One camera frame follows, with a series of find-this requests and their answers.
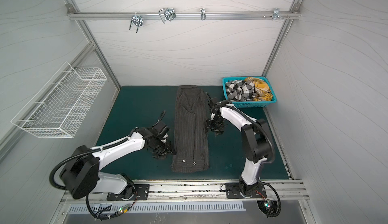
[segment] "aluminum rail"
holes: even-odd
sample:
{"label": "aluminum rail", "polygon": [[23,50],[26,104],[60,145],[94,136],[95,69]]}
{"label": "aluminum rail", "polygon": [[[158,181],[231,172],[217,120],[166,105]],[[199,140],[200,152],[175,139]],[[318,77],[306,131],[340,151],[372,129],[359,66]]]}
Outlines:
{"label": "aluminum rail", "polygon": [[[175,12],[174,20],[201,20],[200,12]],[[69,13],[70,20],[131,20],[135,12],[120,13],[93,13],[93,12],[75,12]],[[138,12],[136,15],[143,20],[161,20],[158,12]],[[272,20],[274,12],[206,12],[206,20],[246,20],[246,19],[267,19]],[[279,12],[283,19],[299,19],[301,13]]]}
{"label": "aluminum rail", "polygon": [[[238,182],[238,180],[210,180],[210,181],[134,181],[135,184],[150,184],[147,200],[140,202],[182,202],[182,201],[236,201],[237,199],[227,199],[226,192],[222,192],[221,187],[227,182]],[[306,188],[301,180],[268,180],[279,194],[281,200],[309,200]],[[275,193],[265,186],[267,198],[276,200]],[[106,203],[107,193],[90,194],[90,203]],[[256,198],[238,199],[261,200]],[[84,203],[85,198],[75,200],[66,191],[62,197],[61,204]]]}

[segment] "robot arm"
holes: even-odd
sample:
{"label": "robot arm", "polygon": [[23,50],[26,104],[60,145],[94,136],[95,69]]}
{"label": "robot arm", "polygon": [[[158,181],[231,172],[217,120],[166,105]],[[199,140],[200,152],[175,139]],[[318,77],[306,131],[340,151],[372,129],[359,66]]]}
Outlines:
{"label": "robot arm", "polygon": [[[65,167],[59,176],[65,183],[64,189],[75,199],[85,197],[91,192],[111,192],[120,194],[123,199],[129,198],[134,192],[133,182],[126,175],[102,173],[100,170],[109,163],[143,148],[151,149],[153,157],[158,159],[172,154],[171,142],[167,140],[169,128],[160,121],[161,118],[152,127],[136,128],[128,136],[111,143],[90,149],[85,145],[78,147],[73,153],[73,159],[62,162]],[[53,180],[57,169],[58,166],[50,176],[54,187],[58,186]]]}
{"label": "robot arm", "polygon": [[241,131],[246,160],[239,187],[244,196],[251,196],[256,190],[263,164],[274,160],[275,152],[269,139],[268,124],[265,120],[256,120],[244,114],[229,100],[218,101],[216,98],[210,99],[208,94],[207,96],[211,107],[211,117],[207,121],[208,129],[222,134],[226,119]]}

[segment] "white wire basket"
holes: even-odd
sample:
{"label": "white wire basket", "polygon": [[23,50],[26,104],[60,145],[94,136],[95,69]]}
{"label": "white wire basket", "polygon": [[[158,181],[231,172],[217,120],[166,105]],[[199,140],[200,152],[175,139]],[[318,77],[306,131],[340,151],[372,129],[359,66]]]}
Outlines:
{"label": "white wire basket", "polygon": [[[60,79],[52,82],[55,76]],[[100,68],[73,68],[67,62],[11,123],[38,138],[73,138],[106,79]]]}

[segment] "ventilation grille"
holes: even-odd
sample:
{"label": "ventilation grille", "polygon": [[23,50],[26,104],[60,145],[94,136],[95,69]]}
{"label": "ventilation grille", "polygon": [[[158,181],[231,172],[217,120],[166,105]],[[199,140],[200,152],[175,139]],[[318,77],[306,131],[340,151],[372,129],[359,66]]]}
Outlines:
{"label": "ventilation grille", "polygon": [[[102,210],[111,204],[91,205],[94,212]],[[125,203],[112,204],[111,212],[116,212]],[[163,212],[229,212],[245,211],[242,201],[215,201],[215,202],[162,202],[136,203],[127,213],[163,213]],[[69,214],[88,214],[86,204],[72,204]]]}

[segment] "blue plastic basket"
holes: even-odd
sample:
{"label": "blue plastic basket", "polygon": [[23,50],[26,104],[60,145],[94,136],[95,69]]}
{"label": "blue plastic basket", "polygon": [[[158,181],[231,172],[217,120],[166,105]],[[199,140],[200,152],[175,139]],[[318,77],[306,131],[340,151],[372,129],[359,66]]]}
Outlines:
{"label": "blue plastic basket", "polygon": [[[272,95],[273,95],[272,101],[233,102],[233,104],[236,106],[236,108],[259,108],[259,107],[262,108],[262,107],[269,105],[270,103],[276,102],[275,92],[272,89],[271,84],[269,84],[269,81],[263,76],[254,76],[254,77],[263,79],[268,84],[269,88],[271,89]],[[247,76],[232,76],[232,77],[224,77],[222,79],[222,88],[224,89],[225,99],[228,99],[228,97],[226,96],[225,83],[229,82],[229,81],[244,80],[245,78],[247,78]]]}

